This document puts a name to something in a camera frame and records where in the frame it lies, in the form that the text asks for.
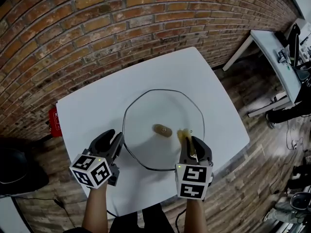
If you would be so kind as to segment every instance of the brick wall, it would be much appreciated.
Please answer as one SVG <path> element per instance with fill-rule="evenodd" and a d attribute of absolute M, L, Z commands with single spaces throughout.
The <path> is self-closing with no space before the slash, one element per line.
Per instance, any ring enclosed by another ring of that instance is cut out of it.
<path fill-rule="evenodd" d="M 250 29 L 284 30 L 291 0 L 7 0 L 0 134 L 39 139 L 56 101 L 110 73 L 195 46 L 224 64 Z"/>

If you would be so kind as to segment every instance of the tabletop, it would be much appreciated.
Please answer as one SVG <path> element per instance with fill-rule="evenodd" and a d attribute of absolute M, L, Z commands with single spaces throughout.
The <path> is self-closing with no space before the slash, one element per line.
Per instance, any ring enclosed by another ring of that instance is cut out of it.
<path fill-rule="evenodd" d="M 205 135 L 200 113 L 183 95 L 151 92 L 133 104 L 126 116 L 125 142 L 145 165 L 174 168 L 180 154 L 180 149 L 175 149 L 177 127 L 190 128 L 193 135 L 204 139 L 212 149 L 214 172 L 248 144 L 248 134 L 228 94 L 199 51 L 191 47 L 118 71 L 58 101 L 59 122 L 70 160 L 102 132 L 121 132 L 126 108 L 144 92 L 159 88 L 180 91 L 198 106 L 204 116 Z M 157 120 L 172 125 L 172 150 L 152 147 L 158 136 L 152 136 L 150 128 Z M 120 168 L 118 183 L 107 188 L 107 209 L 112 213 L 122 216 L 177 194 L 174 171 L 147 170 L 124 147 L 115 163 Z M 88 196 L 89 189 L 82 187 Z"/>
<path fill-rule="evenodd" d="M 282 44 L 272 31 L 251 30 L 251 35 L 276 72 L 287 96 L 295 103 L 301 82 L 291 67 L 277 61 L 277 53 L 283 48 Z"/>

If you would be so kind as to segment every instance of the human arm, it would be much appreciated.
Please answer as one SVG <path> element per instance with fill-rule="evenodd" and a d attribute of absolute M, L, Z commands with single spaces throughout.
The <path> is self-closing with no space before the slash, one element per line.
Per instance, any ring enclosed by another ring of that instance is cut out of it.
<path fill-rule="evenodd" d="M 187 200 L 184 232 L 207 233 L 205 212 L 201 200 Z"/>
<path fill-rule="evenodd" d="M 84 213 L 82 227 L 92 233 L 108 233 L 106 207 L 107 182 L 98 189 L 91 189 Z"/>

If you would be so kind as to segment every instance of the table leg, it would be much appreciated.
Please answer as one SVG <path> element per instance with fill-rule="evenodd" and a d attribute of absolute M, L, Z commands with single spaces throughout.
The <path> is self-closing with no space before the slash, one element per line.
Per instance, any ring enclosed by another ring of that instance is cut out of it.
<path fill-rule="evenodd" d="M 261 113 L 265 113 L 265 112 L 270 111 L 270 110 L 272 110 L 274 108 L 280 107 L 280 106 L 288 103 L 289 101 L 290 101 L 289 97 L 286 96 L 286 97 L 280 99 L 277 102 L 270 103 L 269 105 L 267 105 L 265 107 L 262 107 L 259 110 L 256 110 L 256 111 L 253 111 L 253 112 L 249 113 L 248 116 L 249 117 L 257 116 L 257 115 L 259 115 Z"/>
<path fill-rule="evenodd" d="M 227 71 L 232 64 L 240 57 L 240 55 L 248 48 L 248 46 L 253 42 L 253 37 L 250 35 L 240 46 L 240 48 L 235 52 L 235 54 L 231 57 L 231 59 L 225 64 L 223 67 L 224 71 Z"/>

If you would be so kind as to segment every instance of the black pants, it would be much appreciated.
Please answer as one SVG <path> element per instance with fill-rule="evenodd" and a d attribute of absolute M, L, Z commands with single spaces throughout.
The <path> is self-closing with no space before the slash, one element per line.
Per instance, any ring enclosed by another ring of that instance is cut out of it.
<path fill-rule="evenodd" d="M 281 123 L 295 117 L 311 114 L 309 101 L 301 101 L 299 104 L 288 110 L 268 111 L 268 118 L 272 123 Z"/>
<path fill-rule="evenodd" d="M 287 187 L 289 189 L 302 189 L 311 185 L 311 165 L 302 165 L 295 167 L 293 174 L 300 173 L 301 176 L 297 180 L 288 180 Z"/>
<path fill-rule="evenodd" d="M 111 225 L 110 233 L 142 232 L 142 233 L 174 233 L 161 205 L 156 204 L 142 210 L 145 228 L 137 225 L 137 212 L 116 217 Z"/>

